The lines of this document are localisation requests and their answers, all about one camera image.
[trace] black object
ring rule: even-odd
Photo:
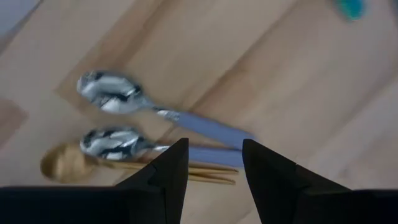
[[[253,140],[243,161],[263,224],[398,223],[398,191],[350,190]]]
[[[398,223],[396,190],[347,189],[249,139],[243,161],[263,224]],[[2,188],[0,223],[180,223],[187,178],[181,139],[115,187]]]
[[[188,179],[181,139],[115,187],[5,187],[0,223],[180,223]]]

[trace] spoon bowl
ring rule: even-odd
[[[94,129],[80,141],[80,148],[85,154],[110,161],[134,161],[147,152],[164,152],[169,147],[147,140],[132,127]],[[243,167],[242,154],[239,150],[189,146],[189,159]]]
[[[77,142],[60,144],[47,151],[40,162],[42,174],[60,183],[72,183],[91,175],[96,167],[93,158],[81,153]]]
[[[241,149],[244,139],[254,139],[250,133],[217,121],[157,106],[146,97],[138,83],[117,72],[87,72],[79,79],[77,91],[90,103],[108,113],[129,114],[143,108],[151,109],[181,127],[218,140],[234,149]]]

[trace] cutlery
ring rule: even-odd
[[[145,163],[109,161],[91,157],[82,153],[79,143],[70,142],[60,144],[47,151],[40,162],[40,170],[50,180],[67,184],[88,178],[98,166],[132,171],[146,165]],[[237,174],[238,171],[232,168],[189,167],[188,173],[189,180],[233,185],[235,184],[234,180],[214,177],[211,174]]]
[[[151,142],[134,128],[127,126],[93,129],[80,141],[80,148],[85,154],[116,161],[136,159],[149,151],[164,152],[169,147]],[[236,149],[190,146],[189,159],[243,167],[242,153]]]
[[[235,149],[242,148],[244,139],[254,139],[250,133],[216,121],[158,106],[144,94],[138,83],[117,72],[101,70],[87,72],[78,80],[77,91],[92,104],[108,113],[129,114],[144,108],[151,109],[157,115],[181,127]]]

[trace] gold spoon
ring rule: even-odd
[[[88,178],[97,166],[112,169],[141,169],[147,164],[136,162],[108,161],[88,156],[80,150],[78,142],[61,144],[49,150],[41,160],[40,170],[50,180],[60,183],[72,183]],[[219,184],[235,184],[234,180],[221,177],[211,177],[207,174],[237,174],[236,169],[206,169],[189,167],[189,180],[212,182]]]

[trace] spoon handle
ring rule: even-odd
[[[243,167],[242,151],[236,149],[211,149],[208,147],[190,146],[189,159],[230,167]]]
[[[191,113],[180,112],[176,122],[181,127],[217,140],[234,149],[241,150],[244,139],[254,139],[250,133]]]

